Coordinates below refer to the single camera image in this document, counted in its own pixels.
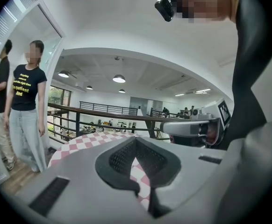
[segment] ceiling light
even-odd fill
[[[63,70],[63,71],[61,71],[59,73],[59,76],[64,77],[64,78],[68,78],[69,77],[69,73],[67,71]]]
[[[125,77],[123,77],[122,75],[116,75],[113,80],[117,83],[125,83]]]
[[[206,90],[202,90],[202,91],[197,91],[196,93],[200,93],[200,92],[205,92],[205,91],[210,91],[211,89],[206,89]]]

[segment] hand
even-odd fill
[[[8,130],[9,129],[9,117],[4,116],[4,127]]]
[[[42,137],[44,135],[44,132],[45,132],[43,122],[38,122],[38,131],[39,131],[39,135]]]

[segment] table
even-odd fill
[[[83,136],[79,136],[75,139],[70,140],[69,142],[63,144],[51,157],[48,167],[56,165],[64,157],[70,155],[74,152],[77,152],[81,149],[92,148],[97,145],[101,145],[113,140],[119,140],[126,137],[131,137],[138,135],[132,133],[121,133],[121,132],[101,132],[101,133],[90,133]],[[137,159],[134,160],[131,169],[131,180],[139,183],[140,192],[138,194],[138,201],[141,205],[147,210],[150,201],[150,181],[140,166]]]

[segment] hair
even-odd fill
[[[13,44],[12,44],[11,40],[8,39],[7,42],[5,43],[5,46],[4,46],[6,55],[9,54],[12,47],[13,47]]]
[[[33,42],[30,43],[31,44],[35,44],[36,48],[40,49],[41,54],[43,54],[43,50],[44,50],[44,44],[41,40],[35,40]],[[37,66],[39,66],[39,63],[41,62],[41,58],[38,59],[37,61]]]

